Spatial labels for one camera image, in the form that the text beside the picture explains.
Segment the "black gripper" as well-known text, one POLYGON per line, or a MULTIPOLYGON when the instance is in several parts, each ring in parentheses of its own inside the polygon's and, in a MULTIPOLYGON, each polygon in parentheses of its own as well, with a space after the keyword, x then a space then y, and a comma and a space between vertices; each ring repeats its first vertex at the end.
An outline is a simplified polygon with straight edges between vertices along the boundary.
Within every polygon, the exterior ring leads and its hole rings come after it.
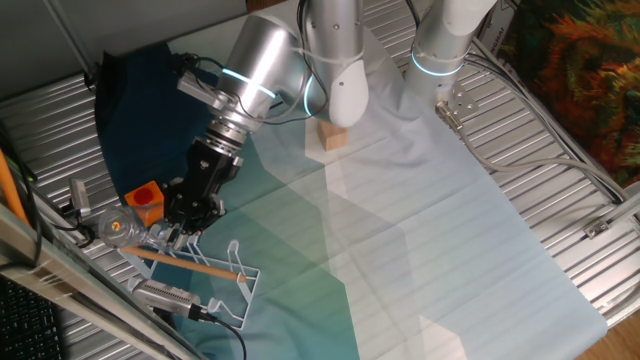
POLYGON ((243 159, 196 139, 186 155, 185 178, 162 185, 164 217, 185 234, 203 232, 225 215, 224 201, 217 194, 193 201, 193 193, 218 193, 223 184, 236 178, 243 159))

